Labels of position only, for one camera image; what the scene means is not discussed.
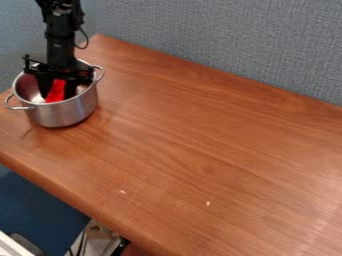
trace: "red object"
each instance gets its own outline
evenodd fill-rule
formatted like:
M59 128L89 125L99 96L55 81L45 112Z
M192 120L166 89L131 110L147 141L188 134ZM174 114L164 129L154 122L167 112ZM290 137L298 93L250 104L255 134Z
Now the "red object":
M65 80L55 79L48 96L45 98L47 103L64 100L64 87Z

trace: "wooden table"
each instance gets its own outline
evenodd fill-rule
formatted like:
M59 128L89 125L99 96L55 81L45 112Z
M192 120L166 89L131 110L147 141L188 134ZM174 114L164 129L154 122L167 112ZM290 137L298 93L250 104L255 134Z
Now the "wooden table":
M101 35L77 54L96 112L1 108L1 163L155 255L341 256L342 108Z

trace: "pot handle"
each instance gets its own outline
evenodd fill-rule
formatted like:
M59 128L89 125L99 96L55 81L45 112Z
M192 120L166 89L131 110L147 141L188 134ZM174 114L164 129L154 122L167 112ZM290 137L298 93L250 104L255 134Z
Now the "pot handle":
M100 67L100 66L92 65L92 67L93 67L93 68L97 68L97 69L101 71L101 74L100 74L99 78L97 78L96 81L95 81L95 84L97 84L97 82L101 80L101 78L103 78L103 76L104 76L105 71L104 71L104 68Z
M9 100L11 98L15 96L13 93L9 94L9 96L5 98L5 101L4 101L4 104L5 104L5 107L11 110L32 110L35 107L11 107L9 106Z

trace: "stainless steel pot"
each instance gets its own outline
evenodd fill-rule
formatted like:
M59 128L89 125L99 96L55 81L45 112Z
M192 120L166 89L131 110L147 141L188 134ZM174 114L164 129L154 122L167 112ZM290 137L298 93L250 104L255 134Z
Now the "stainless steel pot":
M5 107L11 110L24 110L29 120L48 128L65 127L81 122L97 106L96 84L103 78L104 69L99 66L93 67L101 70L101 74L99 77L93 74L92 84L79 85L76 96L52 103L45 103L40 96L35 76L21 72L13 81L12 94L4 102ZM21 107L9 105L13 96L20 100Z

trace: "pot rim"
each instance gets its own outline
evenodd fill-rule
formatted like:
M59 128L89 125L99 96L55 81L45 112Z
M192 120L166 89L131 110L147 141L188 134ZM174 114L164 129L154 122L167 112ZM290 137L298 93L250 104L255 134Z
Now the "pot rim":
M69 102L69 101L73 101L76 98L79 98L83 94L87 93L87 91L96 85L96 72L93 72L93 77L92 77L92 83L91 85L87 87L87 89L80 92L77 95L75 95L72 98L69 99L65 99L65 100L61 100L61 101L57 101L57 102L32 102L32 101L28 101L25 100L21 96L19 96L17 94L17 91L16 91L16 84L17 84L17 81L19 79L21 78L23 75L29 75L29 74L25 74L23 71L19 73L19 75L16 76L15 80L13 80L13 83L12 83L12 92L15 94L15 96L19 98L19 100L21 102L25 102L27 104L29 105L33 105L33 106L53 106L53 105L59 105L59 104L63 104L65 102Z

